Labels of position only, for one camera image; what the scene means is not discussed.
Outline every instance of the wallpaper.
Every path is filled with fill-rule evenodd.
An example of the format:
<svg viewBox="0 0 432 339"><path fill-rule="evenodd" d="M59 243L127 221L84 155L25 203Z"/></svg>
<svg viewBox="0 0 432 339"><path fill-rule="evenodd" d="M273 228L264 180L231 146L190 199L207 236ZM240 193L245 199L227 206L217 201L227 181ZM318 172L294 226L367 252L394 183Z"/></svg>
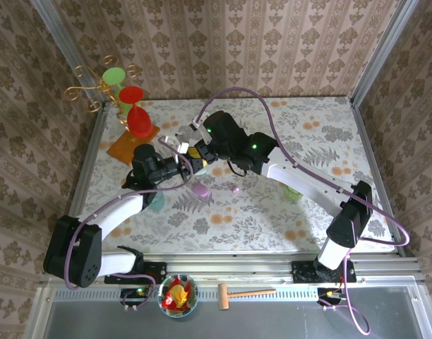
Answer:
<svg viewBox="0 0 432 339"><path fill-rule="evenodd" d="M432 0L419 2L361 113L432 296Z"/></svg>
<svg viewBox="0 0 432 339"><path fill-rule="evenodd" d="M270 97L346 96L397 0L53 3L69 43L96 72L115 54L122 66L142 67L146 98L193 99L235 85Z"/></svg>
<svg viewBox="0 0 432 339"><path fill-rule="evenodd" d="M0 0L0 338L23 334L88 146L94 117L61 99L71 79L30 3Z"/></svg>

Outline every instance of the patterned wallpaper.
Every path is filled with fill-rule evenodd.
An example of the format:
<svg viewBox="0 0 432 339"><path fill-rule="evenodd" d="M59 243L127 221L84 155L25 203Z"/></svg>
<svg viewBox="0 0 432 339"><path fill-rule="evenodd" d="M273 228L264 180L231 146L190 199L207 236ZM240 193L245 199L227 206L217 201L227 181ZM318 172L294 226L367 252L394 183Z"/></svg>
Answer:
<svg viewBox="0 0 432 339"><path fill-rule="evenodd" d="M0 338L22 336L88 146L94 118L61 99L71 79L30 3L0 0Z"/></svg>
<svg viewBox="0 0 432 339"><path fill-rule="evenodd" d="M432 0L419 2L361 113L432 296Z"/></svg>
<svg viewBox="0 0 432 339"><path fill-rule="evenodd" d="M140 65L150 99L234 85L270 97L348 95L397 2L53 0L82 58L98 73L107 54Z"/></svg>

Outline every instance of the floral tablecloth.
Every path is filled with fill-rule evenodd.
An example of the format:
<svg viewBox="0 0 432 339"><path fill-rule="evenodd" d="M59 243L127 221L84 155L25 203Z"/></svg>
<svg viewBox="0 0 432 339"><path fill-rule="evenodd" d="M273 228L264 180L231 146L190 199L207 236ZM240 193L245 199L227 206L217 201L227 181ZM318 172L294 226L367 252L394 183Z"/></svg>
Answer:
<svg viewBox="0 0 432 339"><path fill-rule="evenodd" d="M373 186L373 202L378 204L370 168L356 123L344 97L267 99L279 134L287 149L307 163L348 182L360 179ZM202 100L143 102L158 136L176 133L200 140L188 127L203 106ZM224 110L232 114L248 134L262 131L272 135L263 106L254 99L215 100L208 112ZM84 213L93 212L109 200L124 183L131 167L108 156L108 147L124 132L110 109L95 161ZM164 156L157 142L153 144ZM174 186L176 177L162 184ZM211 190L207 198L195 195L191 187L200 182ZM232 188L239 192L232 193ZM279 182L250 173L237 177L227 163L217 161L206 174L192 178L182 189L164 193L164 208L148 208L117 227L104 247L125 245L145 253L186 251L317 251L326 238L330 217L305 196L287 198L287 188ZM365 236L390 240L385 219L374 213ZM391 246L359 243L356 251L392 251Z"/></svg>

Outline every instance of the wooden mallet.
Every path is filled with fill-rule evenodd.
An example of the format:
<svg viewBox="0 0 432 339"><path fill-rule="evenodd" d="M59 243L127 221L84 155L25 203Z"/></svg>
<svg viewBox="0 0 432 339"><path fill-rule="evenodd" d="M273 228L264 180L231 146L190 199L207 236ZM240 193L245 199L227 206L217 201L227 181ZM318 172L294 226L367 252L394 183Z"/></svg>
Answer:
<svg viewBox="0 0 432 339"><path fill-rule="evenodd" d="M276 290L261 290L250 292L227 293L227 284L219 284L217 286L217 294L219 297L219 308L229 309L229 298L235 297L250 297L251 295L271 295L276 293Z"/></svg>

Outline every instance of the pink object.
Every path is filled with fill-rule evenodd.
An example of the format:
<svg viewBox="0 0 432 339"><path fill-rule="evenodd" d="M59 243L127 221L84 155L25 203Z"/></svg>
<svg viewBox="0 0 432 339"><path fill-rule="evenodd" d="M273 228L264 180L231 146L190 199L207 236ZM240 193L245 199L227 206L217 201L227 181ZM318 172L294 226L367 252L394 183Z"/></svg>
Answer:
<svg viewBox="0 0 432 339"><path fill-rule="evenodd" d="M208 194L210 194L210 189L207 186L202 184L194 184L193 192L198 196L205 198L206 196L208 196Z"/></svg>

